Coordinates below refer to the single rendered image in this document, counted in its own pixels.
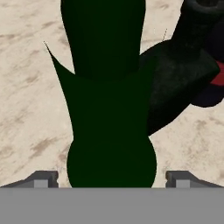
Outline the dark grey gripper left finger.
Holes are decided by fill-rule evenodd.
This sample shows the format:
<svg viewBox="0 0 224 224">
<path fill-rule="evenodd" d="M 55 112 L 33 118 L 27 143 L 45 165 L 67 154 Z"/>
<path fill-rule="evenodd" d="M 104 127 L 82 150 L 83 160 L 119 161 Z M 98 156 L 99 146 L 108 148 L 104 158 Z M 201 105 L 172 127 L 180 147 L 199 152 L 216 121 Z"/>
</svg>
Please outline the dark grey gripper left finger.
<svg viewBox="0 0 224 224">
<path fill-rule="evenodd" d="M 4 185 L 3 188 L 58 188 L 57 171 L 35 171 L 29 177 Z"/>
</svg>

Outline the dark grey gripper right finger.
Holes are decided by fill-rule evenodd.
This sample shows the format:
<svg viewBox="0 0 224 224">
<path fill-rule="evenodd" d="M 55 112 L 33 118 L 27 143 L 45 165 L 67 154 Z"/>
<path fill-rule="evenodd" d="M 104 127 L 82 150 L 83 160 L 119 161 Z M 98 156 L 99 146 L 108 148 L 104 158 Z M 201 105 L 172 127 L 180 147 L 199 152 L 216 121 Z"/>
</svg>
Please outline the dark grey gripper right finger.
<svg viewBox="0 0 224 224">
<path fill-rule="evenodd" d="M 189 171 L 167 171 L 165 173 L 166 188 L 203 188 L 203 187 L 221 187 L 214 183 L 199 179 Z"/>
</svg>

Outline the dark green bottle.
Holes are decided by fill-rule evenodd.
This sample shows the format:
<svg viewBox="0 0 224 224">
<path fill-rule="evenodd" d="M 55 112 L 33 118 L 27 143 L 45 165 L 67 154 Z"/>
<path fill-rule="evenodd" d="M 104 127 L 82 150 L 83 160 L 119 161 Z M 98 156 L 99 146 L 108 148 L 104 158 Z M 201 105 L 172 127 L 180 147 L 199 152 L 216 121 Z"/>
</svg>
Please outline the dark green bottle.
<svg viewBox="0 0 224 224">
<path fill-rule="evenodd" d="M 147 134 L 151 76 L 139 66 L 145 0 L 60 0 L 74 70 L 54 67 L 73 141 L 73 187 L 150 187 L 157 170 Z"/>
</svg>

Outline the dark bottle with red label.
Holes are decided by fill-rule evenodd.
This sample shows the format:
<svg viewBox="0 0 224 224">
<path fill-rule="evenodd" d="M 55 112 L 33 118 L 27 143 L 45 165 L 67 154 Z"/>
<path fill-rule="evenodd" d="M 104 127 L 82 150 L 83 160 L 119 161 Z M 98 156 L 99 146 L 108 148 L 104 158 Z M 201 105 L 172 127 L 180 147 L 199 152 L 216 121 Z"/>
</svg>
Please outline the dark bottle with red label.
<svg viewBox="0 0 224 224">
<path fill-rule="evenodd" d="M 220 72 L 196 96 L 192 105 L 209 108 L 219 104 L 224 99 L 224 18 L 214 26 L 206 39 L 204 49 L 215 59 Z"/>
</svg>

